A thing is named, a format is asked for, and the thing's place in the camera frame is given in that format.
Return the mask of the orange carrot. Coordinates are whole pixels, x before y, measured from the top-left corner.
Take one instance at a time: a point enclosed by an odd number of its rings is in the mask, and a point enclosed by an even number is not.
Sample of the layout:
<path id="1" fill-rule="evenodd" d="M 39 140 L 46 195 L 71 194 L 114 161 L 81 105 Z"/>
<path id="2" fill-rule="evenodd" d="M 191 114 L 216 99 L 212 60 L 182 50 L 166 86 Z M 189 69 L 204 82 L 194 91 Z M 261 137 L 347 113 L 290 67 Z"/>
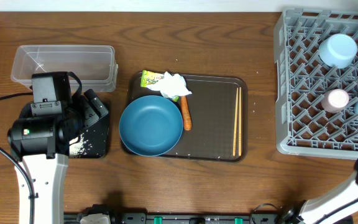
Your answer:
<path id="1" fill-rule="evenodd" d="M 187 98 L 186 96 L 181 96 L 180 99 L 181 99 L 181 113 L 183 116 L 183 127 L 186 131 L 190 131 L 192 129 L 192 120 L 190 116 Z"/>

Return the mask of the white tissue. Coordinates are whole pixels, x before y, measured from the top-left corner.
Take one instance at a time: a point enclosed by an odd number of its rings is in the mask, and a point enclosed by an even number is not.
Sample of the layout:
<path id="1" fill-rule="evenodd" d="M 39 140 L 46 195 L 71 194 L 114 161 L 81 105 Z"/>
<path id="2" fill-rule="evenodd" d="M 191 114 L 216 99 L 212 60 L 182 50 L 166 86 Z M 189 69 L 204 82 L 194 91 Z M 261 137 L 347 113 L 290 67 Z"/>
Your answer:
<path id="1" fill-rule="evenodd" d="M 179 75 L 171 75 L 168 72 L 163 74 L 163 78 L 154 84 L 147 85 L 147 88 L 152 91 L 159 91 L 165 98 L 174 99 L 177 96 L 187 96 L 192 92 L 187 89 L 185 79 Z"/>

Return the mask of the dark blue plate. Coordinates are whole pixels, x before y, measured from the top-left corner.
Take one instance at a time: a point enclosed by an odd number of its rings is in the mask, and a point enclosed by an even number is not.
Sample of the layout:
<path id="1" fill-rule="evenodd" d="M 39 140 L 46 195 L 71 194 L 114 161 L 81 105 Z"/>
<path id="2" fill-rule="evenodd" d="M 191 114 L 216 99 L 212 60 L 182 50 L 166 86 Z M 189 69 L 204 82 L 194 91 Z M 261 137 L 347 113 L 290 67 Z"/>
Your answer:
<path id="1" fill-rule="evenodd" d="M 119 121 L 119 135 L 134 154 L 154 157 L 165 154 L 179 142 L 183 118 L 178 107 L 157 95 L 140 97 L 124 109 Z"/>

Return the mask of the white rice pile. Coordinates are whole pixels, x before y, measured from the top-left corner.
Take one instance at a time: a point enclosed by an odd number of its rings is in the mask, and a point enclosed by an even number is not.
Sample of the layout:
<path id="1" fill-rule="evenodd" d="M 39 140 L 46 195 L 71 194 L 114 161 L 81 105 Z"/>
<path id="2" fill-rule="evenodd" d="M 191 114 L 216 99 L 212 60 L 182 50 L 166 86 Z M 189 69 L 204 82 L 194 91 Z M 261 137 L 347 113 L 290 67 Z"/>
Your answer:
<path id="1" fill-rule="evenodd" d="M 86 147 L 86 143 L 88 140 L 85 140 L 85 135 L 82 133 L 78 137 L 72 139 L 70 144 L 70 157 L 80 157 L 87 154 L 88 148 Z"/>

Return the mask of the white pink cup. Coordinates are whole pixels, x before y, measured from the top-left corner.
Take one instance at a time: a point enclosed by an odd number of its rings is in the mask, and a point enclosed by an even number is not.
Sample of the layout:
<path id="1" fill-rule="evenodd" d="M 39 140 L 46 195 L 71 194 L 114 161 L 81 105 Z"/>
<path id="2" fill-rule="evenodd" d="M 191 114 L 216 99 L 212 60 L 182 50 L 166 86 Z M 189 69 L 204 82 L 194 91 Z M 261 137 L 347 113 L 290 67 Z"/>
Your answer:
<path id="1" fill-rule="evenodd" d="M 338 113 L 343 110 L 349 102 L 349 94 L 342 89 L 329 90 L 321 100 L 323 109 L 330 113 Z"/>

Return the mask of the light blue bowl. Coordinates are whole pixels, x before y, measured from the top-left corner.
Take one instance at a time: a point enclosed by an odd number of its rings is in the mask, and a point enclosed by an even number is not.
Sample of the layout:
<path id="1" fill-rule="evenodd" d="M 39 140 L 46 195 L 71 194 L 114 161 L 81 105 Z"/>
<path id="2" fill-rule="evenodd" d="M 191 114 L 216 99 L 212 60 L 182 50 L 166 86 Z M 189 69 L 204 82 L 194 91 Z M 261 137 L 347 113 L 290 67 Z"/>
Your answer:
<path id="1" fill-rule="evenodd" d="M 334 34 L 319 46 L 319 57 L 329 67 L 348 67 L 356 53 L 355 40 L 346 34 Z"/>

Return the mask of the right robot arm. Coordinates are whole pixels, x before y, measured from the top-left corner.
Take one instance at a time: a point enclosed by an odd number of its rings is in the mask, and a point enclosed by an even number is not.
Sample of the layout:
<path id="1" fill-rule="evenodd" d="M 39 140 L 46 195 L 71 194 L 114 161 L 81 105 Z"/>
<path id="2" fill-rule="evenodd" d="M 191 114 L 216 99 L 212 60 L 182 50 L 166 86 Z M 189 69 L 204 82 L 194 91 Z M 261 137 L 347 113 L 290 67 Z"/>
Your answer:
<path id="1" fill-rule="evenodd" d="M 335 223 L 358 212 L 358 159 L 347 180 L 328 193 L 288 209 L 277 223 Z"/>

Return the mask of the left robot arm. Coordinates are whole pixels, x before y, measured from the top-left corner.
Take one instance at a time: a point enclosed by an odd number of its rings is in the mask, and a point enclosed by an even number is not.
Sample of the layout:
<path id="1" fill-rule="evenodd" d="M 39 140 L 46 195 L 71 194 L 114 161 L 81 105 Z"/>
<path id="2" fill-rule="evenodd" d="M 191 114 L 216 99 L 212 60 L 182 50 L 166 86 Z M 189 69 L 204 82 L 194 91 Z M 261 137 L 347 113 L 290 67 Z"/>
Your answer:
<path id="1" fill-rule="evenodd" d="M 71 91 L 73 72 L 32 75 L 33 101 L 7 133 L 19 184 L 20 223 L 63 223 L 69 158 L 98 159 L 108 148 L 110 114 L 92 90 Z"/>

